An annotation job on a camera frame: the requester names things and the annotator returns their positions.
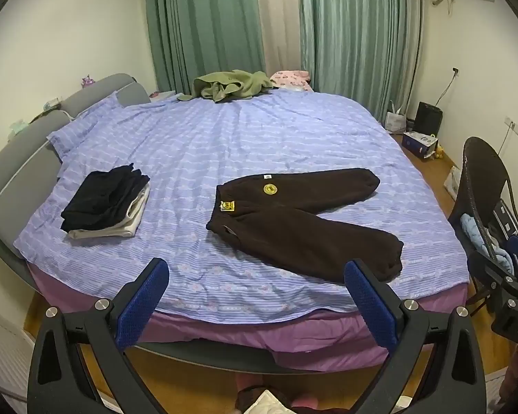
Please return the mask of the dark brown fleece pants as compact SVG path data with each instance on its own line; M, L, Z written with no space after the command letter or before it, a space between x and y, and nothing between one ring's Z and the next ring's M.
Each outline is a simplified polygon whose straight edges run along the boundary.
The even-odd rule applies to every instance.
M295 274L341 283L345 265L360 260L378 280L391 281L402 270L397 236L320 216L371 198L379 184L364 168L237 178L217 187L207 228Z

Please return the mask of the purple bed skirt sheet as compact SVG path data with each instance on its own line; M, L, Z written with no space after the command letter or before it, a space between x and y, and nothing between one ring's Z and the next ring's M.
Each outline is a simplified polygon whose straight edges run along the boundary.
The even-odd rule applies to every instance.
M35 265L29 265L29 269L46 301L63 311L89 309L96 298L73 290ZM415 297L415 300L426 310L448 313L464 304L467 288L467 284L462 283L439 294ZM204 323L156 311L140 339L144 343L206 339L259 348L269 351L275 363L282 367L324 373L372 367L381 364L387 356L386 349L376 345L358 311L316 310L294 321L256 325Z

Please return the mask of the beige folded garment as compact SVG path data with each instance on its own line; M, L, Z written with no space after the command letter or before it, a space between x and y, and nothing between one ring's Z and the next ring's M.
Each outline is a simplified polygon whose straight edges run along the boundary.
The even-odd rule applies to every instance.
M72 230L68 233L68 237L73 240L100 237L133 237L141 223L149 195L150 185L147 183L134 201L130 203L124 218L119 223L99 230Z

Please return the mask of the black folded clothes stack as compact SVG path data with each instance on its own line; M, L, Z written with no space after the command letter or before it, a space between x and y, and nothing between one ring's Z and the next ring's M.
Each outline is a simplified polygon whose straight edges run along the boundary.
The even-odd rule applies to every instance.
M126 218L129 207L150 182L134 165L89 173L60 214L61 229L98 231Z

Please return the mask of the black wicker chair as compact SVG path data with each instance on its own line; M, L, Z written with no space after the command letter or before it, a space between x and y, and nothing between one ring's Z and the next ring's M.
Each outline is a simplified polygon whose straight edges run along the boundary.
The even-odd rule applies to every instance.
M518 210L511 180L505 164L495 150L479 137L469 137L463 148L463 161L457 199L448 218L467 255L467 266L474 287L478 284L470 273L470 254L483 244L482 236L492 242L499 264L518 280L518 254L507 242L518 236ZM476 310L492 305L485 300L466 304Z

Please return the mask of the grey upholstered headboard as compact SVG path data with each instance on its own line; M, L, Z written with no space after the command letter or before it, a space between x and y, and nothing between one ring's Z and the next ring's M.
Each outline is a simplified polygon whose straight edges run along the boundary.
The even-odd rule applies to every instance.
M16 249L16 238L56 184L60 159L47 136L112 93L124 107L150 101L134 78L115 74L69 96L0 151L0 243L4 247Z

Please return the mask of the white paper bag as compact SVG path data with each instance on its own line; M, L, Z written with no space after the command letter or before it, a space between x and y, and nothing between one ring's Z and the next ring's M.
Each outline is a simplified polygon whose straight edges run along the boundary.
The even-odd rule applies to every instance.
M384 119L384 129L391 134L403 134L406 131L406 122L406 116L401 112L401 108L396 108L394 102L390 100Z

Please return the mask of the olive green crumpled garment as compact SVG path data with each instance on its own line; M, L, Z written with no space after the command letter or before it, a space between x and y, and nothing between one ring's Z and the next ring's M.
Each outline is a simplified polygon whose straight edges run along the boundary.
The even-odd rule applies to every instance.
M178 95L180 101L196 98L223 103L237 99L248 99L275 88L275 84L263 71L244 70L218 71L197 77L192 82L188 95Z

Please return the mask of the pink patterned pillow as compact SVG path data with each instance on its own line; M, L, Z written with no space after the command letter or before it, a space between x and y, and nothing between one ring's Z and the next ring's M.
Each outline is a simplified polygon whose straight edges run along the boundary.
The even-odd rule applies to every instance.
M273 85L279 89L312 92L309 84L309 72L305 70L280 70L270 77Z

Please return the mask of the green curtain right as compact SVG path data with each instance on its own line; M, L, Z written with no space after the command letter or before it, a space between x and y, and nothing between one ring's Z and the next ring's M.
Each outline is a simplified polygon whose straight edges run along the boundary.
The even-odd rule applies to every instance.
M300 0L301 65L313 90L355 100L378 122L407 108L423 0Z

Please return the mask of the green curtain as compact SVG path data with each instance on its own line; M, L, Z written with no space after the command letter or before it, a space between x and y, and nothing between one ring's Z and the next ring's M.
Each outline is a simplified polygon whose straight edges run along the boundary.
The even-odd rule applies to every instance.
M407 108L423 0L300 0L301 65L313 90L355 100L378 122Z
M258 0L145 0L156 82L188 93L202 75L266 69Z

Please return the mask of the green curtain left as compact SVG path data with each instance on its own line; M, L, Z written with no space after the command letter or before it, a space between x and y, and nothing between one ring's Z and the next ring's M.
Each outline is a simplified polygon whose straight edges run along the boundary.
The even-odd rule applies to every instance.
M266 69L258 0L145 0L156 82L188 93L202 75Z

